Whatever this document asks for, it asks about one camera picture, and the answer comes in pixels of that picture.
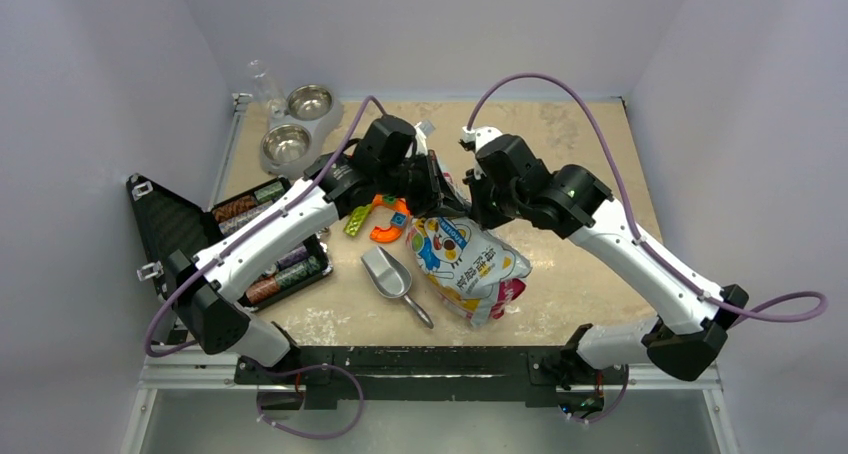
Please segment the colourful pet food bag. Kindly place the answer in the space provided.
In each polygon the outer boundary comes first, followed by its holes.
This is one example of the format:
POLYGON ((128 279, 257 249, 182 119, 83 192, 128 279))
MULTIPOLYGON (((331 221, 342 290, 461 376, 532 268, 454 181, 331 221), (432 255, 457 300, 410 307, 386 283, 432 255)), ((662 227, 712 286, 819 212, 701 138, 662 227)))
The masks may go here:
POLYGON ((533 271, 516 248, 467 217, 415 217, 405 243, 442 302, 475 328, 501 318, 533 271))

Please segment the silver metal scoop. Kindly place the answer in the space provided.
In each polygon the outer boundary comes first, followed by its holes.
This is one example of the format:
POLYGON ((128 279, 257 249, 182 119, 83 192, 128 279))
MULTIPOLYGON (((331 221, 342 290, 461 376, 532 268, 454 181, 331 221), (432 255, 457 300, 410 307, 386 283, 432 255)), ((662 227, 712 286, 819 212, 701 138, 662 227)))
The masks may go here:
POLYGON ((424 326, 428 329, 435 327, 429 314, 411 297, 411 272, 396 257, 375 246, 362 254, 360 260, 381 296, 404 301, 424 326))

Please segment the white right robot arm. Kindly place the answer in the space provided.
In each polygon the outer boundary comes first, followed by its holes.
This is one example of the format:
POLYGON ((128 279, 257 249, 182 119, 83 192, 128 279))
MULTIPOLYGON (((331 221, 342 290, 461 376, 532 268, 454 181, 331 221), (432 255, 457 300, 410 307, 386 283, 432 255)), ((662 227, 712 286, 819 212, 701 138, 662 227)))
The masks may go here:
POLYGON ((624 204, 586 168, 551 172, 519 136, 484 127, 465 131, 461 146, 475 163, 463 179, 471 217, 484 228, 514 219, 555 233, 603 262, 654 309, 655 316, 617 326, 584 325, 561 355, 564 373, 584 381, 598 370, 652 363, 694 381, 716 360, 749 296, 698 275, 646 232, 634 235, 624 204))

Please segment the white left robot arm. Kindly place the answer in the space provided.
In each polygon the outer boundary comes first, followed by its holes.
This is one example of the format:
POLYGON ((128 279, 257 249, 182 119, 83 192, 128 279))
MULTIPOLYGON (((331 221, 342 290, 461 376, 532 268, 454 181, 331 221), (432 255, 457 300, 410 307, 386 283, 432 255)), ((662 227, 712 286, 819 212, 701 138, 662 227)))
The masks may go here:
POLYGON ((471 211, 470 200, 445 177, 419 128, 383 115, 362 137, 346 134, 335 150, 319 156, 280 199, 235 233, 192 255, 172 252, 164 271, 176 286, 166 307, 204 353, 246 356, 272 382, 289 381, 298 369, 292 340, 239 301, 281 255, 378 194, 404 199, 416 217, 464 217, 471 211))

